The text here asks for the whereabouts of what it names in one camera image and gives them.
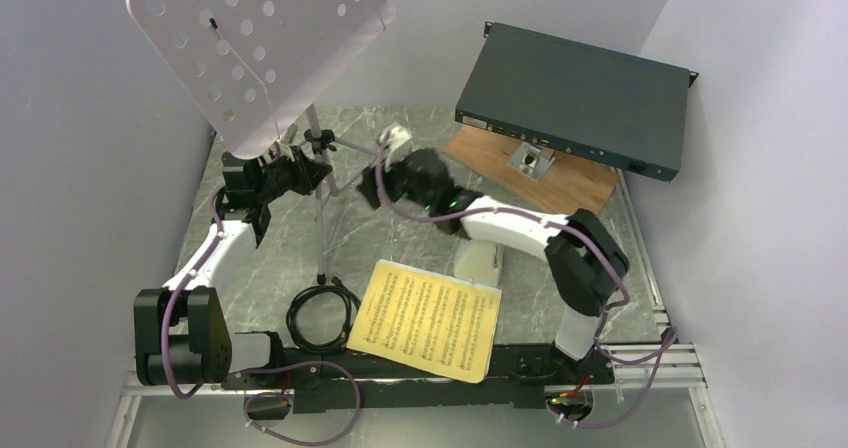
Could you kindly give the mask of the white perforated music stand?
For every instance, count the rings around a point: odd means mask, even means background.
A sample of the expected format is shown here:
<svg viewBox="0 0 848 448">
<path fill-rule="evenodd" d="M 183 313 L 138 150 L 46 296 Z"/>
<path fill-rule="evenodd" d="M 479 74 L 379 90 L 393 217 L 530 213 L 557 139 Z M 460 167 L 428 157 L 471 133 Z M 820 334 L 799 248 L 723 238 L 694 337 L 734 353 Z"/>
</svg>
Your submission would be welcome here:
<svg viewBox="0 0 848 448">
<path fill-rule="evenodd" d="M 125 0 L 236 157 L 255 159 L 393 21 L 388 0 Z"/>
</svg>

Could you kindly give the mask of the yellow sheet music book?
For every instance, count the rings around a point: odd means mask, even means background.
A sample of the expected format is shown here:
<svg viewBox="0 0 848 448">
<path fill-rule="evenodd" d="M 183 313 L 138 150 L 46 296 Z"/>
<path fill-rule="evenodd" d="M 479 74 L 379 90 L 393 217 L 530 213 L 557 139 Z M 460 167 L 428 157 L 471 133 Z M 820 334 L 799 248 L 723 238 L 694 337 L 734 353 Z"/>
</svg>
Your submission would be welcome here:
<svg viewBox="0 0 848 448">
<path fill-rule="evenodd" d="M 494 287 L 380 260 L 347 348 L 479 384 L 489 370 L 501 299 Z"/>
</svg>

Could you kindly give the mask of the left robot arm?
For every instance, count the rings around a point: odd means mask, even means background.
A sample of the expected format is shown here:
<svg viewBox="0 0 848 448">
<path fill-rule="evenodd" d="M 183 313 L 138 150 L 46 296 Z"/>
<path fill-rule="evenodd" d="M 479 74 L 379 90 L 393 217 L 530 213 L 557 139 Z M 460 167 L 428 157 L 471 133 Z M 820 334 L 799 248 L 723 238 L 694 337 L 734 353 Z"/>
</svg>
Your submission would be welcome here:
<svg viewBox="0 0 848 448">
<path fill-rule="evenodd" d="M 141 290 L 133 302 L 137 378 L 181 399 L 230 372 L 232 340 L 218 290 L 262 243 L 271 203 L 287 193 L 313 194 L 333 171 L 297 146 L 273 160 L 225 152 L 221 161 L 223 184 L 208 201 L 206 238 L 162 287 Z"/>
</svg>

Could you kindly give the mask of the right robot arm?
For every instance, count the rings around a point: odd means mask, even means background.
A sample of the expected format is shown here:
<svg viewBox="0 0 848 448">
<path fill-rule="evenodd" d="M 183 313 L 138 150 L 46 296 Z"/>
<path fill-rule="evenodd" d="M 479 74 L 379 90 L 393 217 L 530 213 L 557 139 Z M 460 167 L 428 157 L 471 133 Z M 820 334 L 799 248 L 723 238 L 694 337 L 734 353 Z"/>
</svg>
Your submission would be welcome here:
<svg viewBox="0 0 848 448">
<path fill-rule="evenodd" d="M 588 355 L 609 300 L 631 266 L 597 215 L 586 209 L 570 215 L 540 213 L 500 202 L 457 183 L 430 148 L 364 168 L 357 189 L 374 209 L 385 206 L 448 235 L 502 245 L 546 262 L 564 303 L 552 372 L 564 383 L 588 372 Z"/>
</svg>

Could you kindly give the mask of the white metronome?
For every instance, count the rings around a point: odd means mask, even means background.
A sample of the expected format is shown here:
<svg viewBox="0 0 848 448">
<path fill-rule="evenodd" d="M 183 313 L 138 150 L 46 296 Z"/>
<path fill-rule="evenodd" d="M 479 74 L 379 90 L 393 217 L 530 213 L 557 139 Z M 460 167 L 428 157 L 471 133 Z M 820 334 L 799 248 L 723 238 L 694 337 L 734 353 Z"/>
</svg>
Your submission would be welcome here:
<svg viewBox="0 0 848 448">
<path fill-rule="evenodd" d="M 502 274 L 504 247 L 478 240 L 460 240 L 453 258 L 453 276 L 457 279 L 497 287 Z"/>
</svg>

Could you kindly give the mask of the wooden base board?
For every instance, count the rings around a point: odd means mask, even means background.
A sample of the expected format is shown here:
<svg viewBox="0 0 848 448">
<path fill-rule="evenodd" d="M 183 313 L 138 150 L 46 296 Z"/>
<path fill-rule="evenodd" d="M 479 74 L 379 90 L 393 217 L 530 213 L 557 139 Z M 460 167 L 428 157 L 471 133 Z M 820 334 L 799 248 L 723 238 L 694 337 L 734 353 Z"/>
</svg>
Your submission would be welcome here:
<svg viewBox="0 0 848 448">
<path fill-rule="evenodd" d="M 518 139 L 464 125 L 444 150 L 466 168 L 548 213 L 571 214 L 584 208 L 599 214 L 620 180 L 602 164 L 557 151 L 537 180 L 509 165 L 520 145 Z"/>
</svg>

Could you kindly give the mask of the dark green rack unit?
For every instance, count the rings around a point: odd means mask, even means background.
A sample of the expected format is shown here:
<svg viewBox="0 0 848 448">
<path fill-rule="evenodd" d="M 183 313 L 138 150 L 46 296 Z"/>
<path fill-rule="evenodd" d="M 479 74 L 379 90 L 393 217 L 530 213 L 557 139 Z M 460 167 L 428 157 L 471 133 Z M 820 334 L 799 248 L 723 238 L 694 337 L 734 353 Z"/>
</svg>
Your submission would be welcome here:
<svg viewBox="0 0 848 448">
<path fill-rule="evenodd" d="M 678 175 L 696 72 L 504 23 L 484 37 L 456 121 L 663 182 Z"/>
</svg>

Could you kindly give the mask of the metal mounting bracket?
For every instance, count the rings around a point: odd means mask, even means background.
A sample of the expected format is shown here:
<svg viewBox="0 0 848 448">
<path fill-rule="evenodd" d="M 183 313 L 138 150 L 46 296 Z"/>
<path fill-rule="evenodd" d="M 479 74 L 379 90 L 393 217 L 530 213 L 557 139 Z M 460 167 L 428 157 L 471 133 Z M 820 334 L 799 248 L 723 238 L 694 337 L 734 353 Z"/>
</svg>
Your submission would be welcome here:
<svg viewBox="0 0 848 448">
<path fill-rule="evenodd" d="M 535 181 L 541 181 L 554 162 L 552 149 L 522 142 L 511 156 L 508 166 Z"/>
</svg>

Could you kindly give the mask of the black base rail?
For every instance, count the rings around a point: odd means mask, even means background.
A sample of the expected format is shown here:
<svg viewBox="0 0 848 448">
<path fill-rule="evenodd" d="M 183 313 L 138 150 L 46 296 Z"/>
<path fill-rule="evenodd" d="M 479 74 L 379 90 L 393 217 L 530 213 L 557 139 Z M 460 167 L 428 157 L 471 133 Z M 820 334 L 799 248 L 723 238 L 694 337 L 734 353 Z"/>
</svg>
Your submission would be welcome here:
<svg viewBox="0 0 848 448">
<path fill-rule="evenodd" d="M 317 414 L 352 409 L 359 400 L 363 408 L 413 408 L 510 405 L 518 409 L 542 409 L 546 397 L 556 390 L 583 386 L 607 386 L 615 382 L 611 362 L 596 351 L 573 361 L 553 345 L 544 343 L 496 344 L 488 374 L 473 384 L 439 378 L 356 351 L 330 356 L 282 348 L 269 366 L 288 367 L 307 363 L 288 373 L 233 372 L 221 383 L 225 390 L 271 391 L 285 389 L 293 395 L 295 414 Z M 345 368 L 360 390 L 357 398 L 343 373 Z"/>
</svg>

